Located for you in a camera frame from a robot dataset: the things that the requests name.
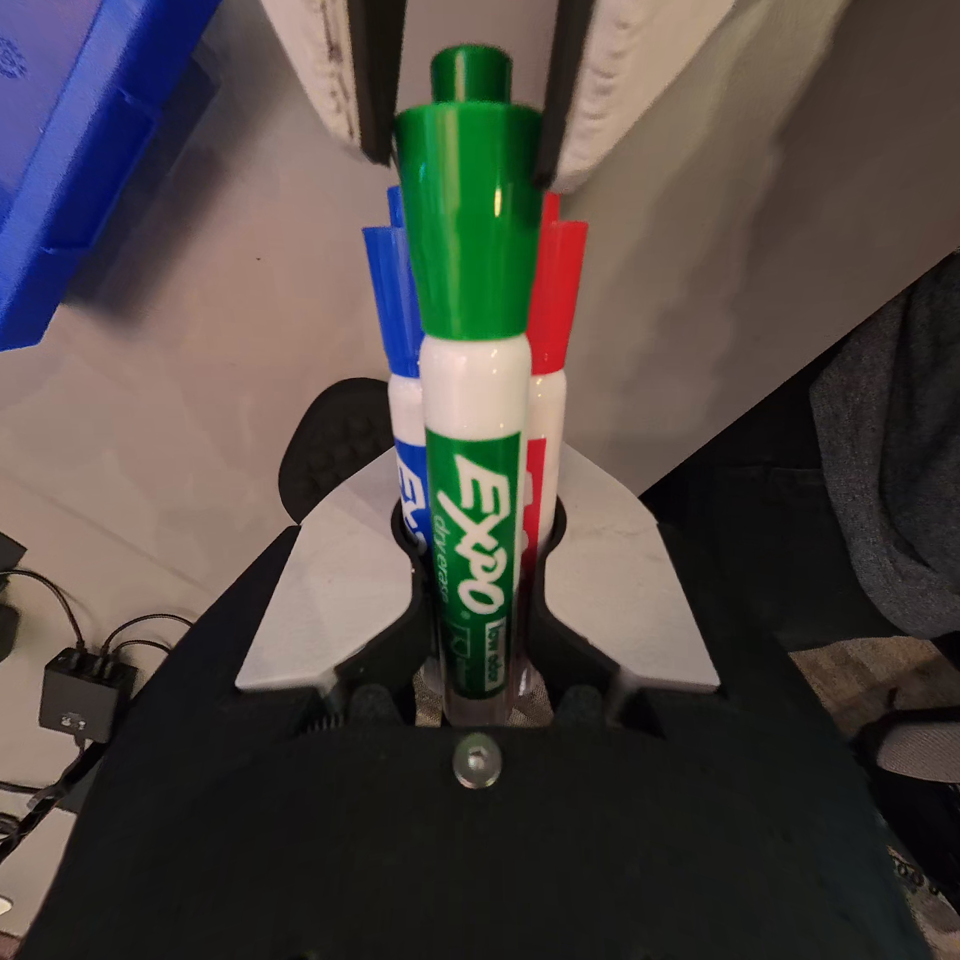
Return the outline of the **black charging hub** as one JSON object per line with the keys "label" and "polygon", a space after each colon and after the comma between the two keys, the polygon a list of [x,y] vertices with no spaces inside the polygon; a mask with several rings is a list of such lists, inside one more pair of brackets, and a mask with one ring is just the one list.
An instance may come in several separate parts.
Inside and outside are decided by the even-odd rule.
{"label": "black charging hub", "polygon": [[109,743],[128,711],[138,668],[115,657],[67,647],[45,665],[38,726],[77,740]]}

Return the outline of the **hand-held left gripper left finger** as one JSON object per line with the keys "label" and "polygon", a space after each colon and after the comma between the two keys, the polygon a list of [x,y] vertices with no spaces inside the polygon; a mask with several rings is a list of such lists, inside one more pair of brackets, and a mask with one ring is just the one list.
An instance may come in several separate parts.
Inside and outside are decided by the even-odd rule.
{"label": "hand-held left gripper left finger", "polygon": [[235,679],[243,692],[312,688],[344,703],[396,693],[434,655],[426,557],[409,535],[399,468],[385,453],[301,522]]}

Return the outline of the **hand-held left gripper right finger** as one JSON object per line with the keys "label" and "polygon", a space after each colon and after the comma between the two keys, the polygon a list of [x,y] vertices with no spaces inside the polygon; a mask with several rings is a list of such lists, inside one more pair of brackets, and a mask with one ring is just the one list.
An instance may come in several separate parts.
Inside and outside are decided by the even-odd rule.
{"label": "hand-held left gripper right finger", "polygon": [[720,679],[653,514],[572,448],[535,570],[529,649],[553,703],[575,686],[712,694]]}

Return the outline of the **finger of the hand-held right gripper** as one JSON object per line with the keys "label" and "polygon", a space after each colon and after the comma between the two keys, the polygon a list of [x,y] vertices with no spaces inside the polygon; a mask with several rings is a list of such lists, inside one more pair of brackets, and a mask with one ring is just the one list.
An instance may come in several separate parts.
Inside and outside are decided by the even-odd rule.
{"label": "finger of the hand-held right gripper", "polygon": [[404,1],[263,1],[312,108],[351,155],[389,167]]}
{"label": "finger of the hand-held right gripper", "polygon": [[677,79],[735,1],[560,1],[534,184],[582,186]]}

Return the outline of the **blue plastic bin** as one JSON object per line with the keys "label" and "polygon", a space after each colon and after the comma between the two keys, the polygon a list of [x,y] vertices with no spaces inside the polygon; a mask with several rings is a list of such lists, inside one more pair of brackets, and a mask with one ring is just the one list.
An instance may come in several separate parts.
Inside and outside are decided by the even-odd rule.
{"label": "blue plastic bin", "polygon": [[1,350],[42,341],[217,1],[1,3]]}

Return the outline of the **blue dry-erase marker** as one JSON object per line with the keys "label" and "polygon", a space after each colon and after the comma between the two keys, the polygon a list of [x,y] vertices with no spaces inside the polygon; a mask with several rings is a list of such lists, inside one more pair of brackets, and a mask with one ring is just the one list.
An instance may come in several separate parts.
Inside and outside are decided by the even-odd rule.
{"label": "blue dry-erase marker", "polygon": [[406,533],[426,555],[433,531],[426,463],[424,395],[420,372],[425,333],[407,240],[402,189],[387,191],[390,223],[363,228],[383,349],[390,378],[388,403]]}

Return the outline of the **red dry-erase marker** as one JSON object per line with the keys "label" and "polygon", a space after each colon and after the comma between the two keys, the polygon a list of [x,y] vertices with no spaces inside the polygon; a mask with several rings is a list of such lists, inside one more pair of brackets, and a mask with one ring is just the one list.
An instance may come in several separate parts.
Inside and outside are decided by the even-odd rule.
{"label": "red dry-erase marker", "polygon": [[589,225],[565,221],[561,198],[543,197],[534,286],[527,324],[532,354],[526,417],[522,571],[532,579],[553,529],[565,429],[566,363]]}

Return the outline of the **green dry-erase marker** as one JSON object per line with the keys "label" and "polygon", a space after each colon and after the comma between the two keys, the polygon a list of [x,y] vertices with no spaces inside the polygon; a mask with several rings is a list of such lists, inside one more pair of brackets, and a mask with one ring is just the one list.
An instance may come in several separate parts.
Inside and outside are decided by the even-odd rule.
{"label": "green dry-erase marker", "polygon": [[443,712],[454,727],[503,726],[514,697],[542,115],[512,101],[512,61],[497,47],[448,47],[430,71],[431,102],[398,114],[394,138],[424,331]]}

